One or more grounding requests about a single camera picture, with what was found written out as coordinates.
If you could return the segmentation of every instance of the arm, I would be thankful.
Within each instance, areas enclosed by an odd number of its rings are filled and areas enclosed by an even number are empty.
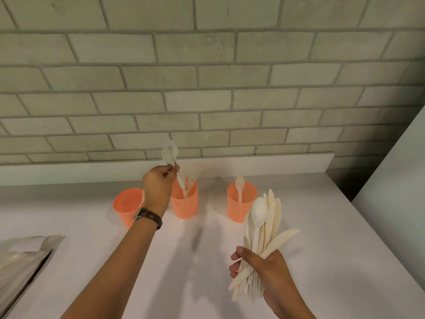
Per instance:
[[[262,259],[254,252],[238,246],[232,260],[242,257],[251,265],[264,284],[264,300],[279,319],[316,319],[301,297],[283,255],[279,250]],[[237,276],[241,261],[229,267],[230,276]]]
[[[145,207],[160,217],[167,209],[176,174],[177,169],[168,165],[155,167],[143,177]],[[121,318],[156,228],[150,219],[136,221],[61,319]]]

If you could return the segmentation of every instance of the orange plastic container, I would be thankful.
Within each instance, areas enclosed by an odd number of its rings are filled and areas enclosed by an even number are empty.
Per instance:
[[[185,199],[183,191],[178,185],[178,181],[174,180],[173,191],[171,192],[171,204],[178,218],[184,220],[192,218],[198,212],[198,184],[196,182],[194,183]]]
[[[134,215],[145,204],[141,203],[142,197],[143,189],[131,188],[124,190],[114,200],[114,209],[127,228],[133,225]]]
[[[239,202],[239,192],[232,182],[227,187],[227,215],[237,223],[243,223],[245,216],[251,209],[254,200],[257,198],[257,188],[251,183],[245,182],[242,191],[242,203]]]

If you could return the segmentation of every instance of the white countertop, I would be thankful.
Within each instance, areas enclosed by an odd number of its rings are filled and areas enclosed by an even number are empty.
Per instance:
[[[324,173],[247,177],[282,201],[281,251],[318,318],[424,318],[425,292]],[[230,179],[201,179],[198,215],[170,210],[155,235],[123,318],[274,318],[264,300],[231,302],[228,266],[242,225],[226,215]],[[59,318],[126,229],[112,209],[135,182],[0,188],[0,239],[66,238],[8,319]],[[125,264],[120,269],[125,271]]]

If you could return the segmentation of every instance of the orange cup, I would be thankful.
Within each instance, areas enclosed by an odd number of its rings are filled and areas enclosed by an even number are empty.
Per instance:
[[[237,223],[243,223],[245,216],[251,209],[254,200],[257,198],[257,189],[249,182],[245,182],[242,191],[242,203],[239,202],[239,192],[232,182],[227,187],[227,215]]]
[[[178,181],[174,180],[173,191],[171,192],[171,204],[178,218],[183,220],[192,218],[198,212],[198,184],[195,182],[187,198],[184,198],[183,190],[178,185]]]
[[[141,203],[142,197],[143,189],[131,188],[124,190],[114,200],[114,209],[127,228],[133,225],[134,215],[144,205]]]

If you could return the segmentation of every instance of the perforated orange basket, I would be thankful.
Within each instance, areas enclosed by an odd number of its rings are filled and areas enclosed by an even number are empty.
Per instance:
[[[127,228],[130,228],[131,225],[133,225],[133,217],[142,207],[142,197],[143,189],[131,188],[124,190],[114,200],[114,209]]]
[[[173,191],[171,193],[171,204],[173,205],[174,213],[178,218],[187,220],[193,217],[198,212],[198,184],[195,182],[192,189],[185,199],[183,191],[178,185],[178,181],[173,182]]]
[[[252,203],[257,198],[257,189],[249,182],[245,182],[242,191],[242,203],[239,203],[239,192],[232,182],[227,187],[227,215],[237,223],[243,223]]]

